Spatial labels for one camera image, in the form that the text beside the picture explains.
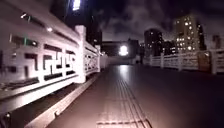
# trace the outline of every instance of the tall building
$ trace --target tall building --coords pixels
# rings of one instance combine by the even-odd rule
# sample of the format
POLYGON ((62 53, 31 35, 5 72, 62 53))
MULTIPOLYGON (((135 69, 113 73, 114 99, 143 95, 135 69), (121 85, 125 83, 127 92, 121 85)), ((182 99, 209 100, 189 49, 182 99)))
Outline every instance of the tall building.
POLYGON ((94 15, 93 7, 87 2, 89 1, 82 1, 80 9, 73 11, 73 0, 54 0, 51 12, 72 29, 76 25, 84 25, 86 41, 92 45, 101 45, 102 31, 99 21, 94 15))
POLYGON ((193 15, 180 17, 174 24, 178 51, 185 53, 206 50, 203 28, 193 15))
POLYGON ((146 30, 145 37, 145 55, 159 56, 162 52, 162 32, 158 29, 152 28, 146 30))

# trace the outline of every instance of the light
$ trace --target light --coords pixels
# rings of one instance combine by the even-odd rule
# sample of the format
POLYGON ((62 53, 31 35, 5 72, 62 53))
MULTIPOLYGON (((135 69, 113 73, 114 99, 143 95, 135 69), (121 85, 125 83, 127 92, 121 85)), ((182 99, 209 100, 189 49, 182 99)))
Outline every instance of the light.
POLYGON ((73 9, 72 10, 73 11, 79 10, 80 4, 81 4, 80 0, 74 0, 74 2, 73 2, 73 9))
POLYGON ((32 42, 32 44, 33 44, 34 46, 36 46, 36 45, 37 45, 37 43, 36 43, 36 42, 34 42, 34 41, 32 42))
POLYGON ((209 56, 209 54, 208 54, 208 53, 205 53, 205 55, 206 55, 206 56, 209 56))
POLYGON ((191 47, 191 46, 188 46, 188 47, 187 47, 187 49, 188 49, 188 50, 191 50, 191 49, 192 49, 192 47, 191 47))
POLYGON ((120 47, 120 51, 119 51, 119 55, 120 56, 127 56, 128 55, 128 47, 123 45, 120 47))
POLYGON ((48 27, 48 28, 47 28, 47 31, 48 31, 48 32, 52 32, 53 29, 52 29, 51 27, 48 27))
POLYGON ((26 13, 25 13, 25 14, 23 14, 20 18, 21 18, 21 19, 23 19, 25 16, 26 16, 26 13))

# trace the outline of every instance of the paved walkway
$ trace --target paved walkway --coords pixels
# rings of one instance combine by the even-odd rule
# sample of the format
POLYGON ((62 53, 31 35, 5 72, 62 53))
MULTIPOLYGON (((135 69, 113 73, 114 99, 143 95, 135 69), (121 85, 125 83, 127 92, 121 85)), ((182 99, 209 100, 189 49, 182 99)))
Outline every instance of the paved walkway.
POLYGON ((223 128, 224 77, 111 67, 49 128, 223 128))

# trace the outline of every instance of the street lamp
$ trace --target street lamp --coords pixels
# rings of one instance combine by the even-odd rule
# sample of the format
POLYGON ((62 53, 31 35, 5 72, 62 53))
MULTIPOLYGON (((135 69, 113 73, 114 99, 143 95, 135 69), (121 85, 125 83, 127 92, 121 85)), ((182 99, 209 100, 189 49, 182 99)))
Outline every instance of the street lamp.
POLYGON ((127 56, 128 55, 128 47, 123 45, 120 47, 120 51, 119 51, 119 55, 120 56, 127 56))

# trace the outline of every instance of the bright light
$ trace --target bright light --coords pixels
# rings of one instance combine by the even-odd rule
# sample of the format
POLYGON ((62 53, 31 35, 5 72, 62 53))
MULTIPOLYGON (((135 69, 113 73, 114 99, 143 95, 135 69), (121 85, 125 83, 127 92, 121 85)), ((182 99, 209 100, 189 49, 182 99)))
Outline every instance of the bright light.
POLYGON ((47 31, 48 31, 48 32, 52 32, 53 29, 52 29, 51 27, 48 27, 48 28, 47 28, 47 31))
POLYGON ((25 16, 26 16, 26 13, 25 13, 25 14, 23 14, 20 18, 21 18, 21 19, 23 19, 25 16))
POLYGON ((79 10, 79 8, 80 8, 80 3, 81 3, 81 1, 80 0, 74 0, 74 2, 73 2, 73 11, 76 11, 76 10, 79 10))
POLYGON ((119 55, 127 56, 128 55, 128 47, 123 45, 120 47, 119 55))
POLYGON ((191 49, 192 49, 192 47, 191 47, 191 46, 188 46, 188 47, 187 47, 187 49, 188 49, 188 50, 191 50, 191 49))

